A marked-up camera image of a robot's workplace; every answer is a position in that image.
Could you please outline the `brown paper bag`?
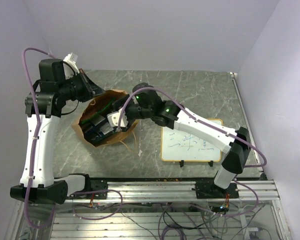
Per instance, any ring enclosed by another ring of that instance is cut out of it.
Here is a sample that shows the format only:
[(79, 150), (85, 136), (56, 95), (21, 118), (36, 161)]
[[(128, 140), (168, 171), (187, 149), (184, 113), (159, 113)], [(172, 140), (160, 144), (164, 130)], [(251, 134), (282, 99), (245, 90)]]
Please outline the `brown paper bag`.
[[(106, 90), (105, 94), (102, 94), (100, 96), (97, 96), (95, 98), (93, 98), (88, 106), (85, 108), (85, 110), (83, 111), (83, 113), (78, 117), (78, 119), (76, 119), (73, 124), (72, 124), (72, 129), (74, 130), (74, 132), (76, 133), (77, 137), (86, 145), (89, 145), (91, 147), (101, 147), (101, 146), (106, 146), (106, 145), (113, 145), (113, 144), (117, 144), (117, 143), (123, 143), (124, 140), (129, 137), (130, 135), (135, 135), (135, 128), (137, 127), (139, 121), (135, 120), (134, 123), (132, 124), (131, 128), (129, 128), (127, 131), (123, 132), (117, 132), (116, 129), (115, 133), (106, 137), (105, 139), (103, 139), (102, 141), (98, 142), (97, 144), (91, 144), (90, 142), (88, 142), (85, 137), (84, 137), (84, 133), (82, 130), (82, 125), (80, 124), (80, 121), (85, 120), (89, 117), (91, 117), (94, 113), (96, 113), (98, 110), (103, 109), (112, 98), (115, 98), (114, 101), (123, 98), (124, 96), (127, 96), (128, 93), (124, 90), (118, 90), (118, 89), (112, 89), (112, 90)], [(104, 111), (103, 113), (101, 113), (98, 116), (103, 116), (107, 119), (107, 114), (111, 113), (113, 111), (112, 105), (110, 106), (110, 108), (108, 108), (106, 111)]]

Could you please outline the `green Chiuba chips bag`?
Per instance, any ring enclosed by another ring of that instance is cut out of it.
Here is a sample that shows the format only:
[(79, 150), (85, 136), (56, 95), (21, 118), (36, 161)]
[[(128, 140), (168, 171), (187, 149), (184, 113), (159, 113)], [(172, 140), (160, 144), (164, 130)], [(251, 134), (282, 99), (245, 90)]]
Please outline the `green Chiuba chips bag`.
[(81, 125), (84, 125), (84, 124), (86, 124), (87, 122), (91, 121), (93, 118), (99, 116), (99, 115), (102, 114), (104, 111), (106, 111), (108, 108), (110, 108), (110, 106), (112, 105), (112, 103), (114, 103), (114, 101), (115, 101), (115, 98), (112, 98), (112, 99), (110, 100), (110, 102), (109, 102), (103, 109), (98, 110), (98, 111), (97, 111), (96, 113), (94, 113), (92, 116), (90, 116), (90, 117), (87, 118), (87, 119), (84, 119), (84, 120), (80, 121), (79, 123), (80, 123)]

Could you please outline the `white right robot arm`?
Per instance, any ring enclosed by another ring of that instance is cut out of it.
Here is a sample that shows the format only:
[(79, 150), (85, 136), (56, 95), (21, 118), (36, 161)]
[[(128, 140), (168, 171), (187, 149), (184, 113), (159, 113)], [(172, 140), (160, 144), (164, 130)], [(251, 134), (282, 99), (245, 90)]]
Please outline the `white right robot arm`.
[(136, 85), (132, 94), (113, 103), (107, 115), (109, 124), (118, 132), (126, 130), (131, 121), (150, 119), (161, 127), (191, 134), (225, 153), (221, 168), (208, 190), (216, 198), (223, 197), (232, 180), (245, 168), (252, 145), (249, 131), (218, 125), (185, 108), (171, 96), (162, 100), (163, 91), (145, 82)]

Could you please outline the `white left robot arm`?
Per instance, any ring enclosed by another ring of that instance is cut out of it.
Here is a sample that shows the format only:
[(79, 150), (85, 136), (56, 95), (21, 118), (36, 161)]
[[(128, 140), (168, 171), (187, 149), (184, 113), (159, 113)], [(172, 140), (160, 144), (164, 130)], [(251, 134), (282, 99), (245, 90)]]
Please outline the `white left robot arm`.
[(85, 103), (105, 90), (76, 66), (77, 56), (41, 60), (40, 78), (25, 99), (28, 142), (26, 160), (19, 184), (11, 187), (10, 197), (31, 204), (62, 205), (75, 193), (86, 199), (92, 193), (88, 174), (73, 173), (55, 179), (53, 154), (62, 109), (67, 101)]

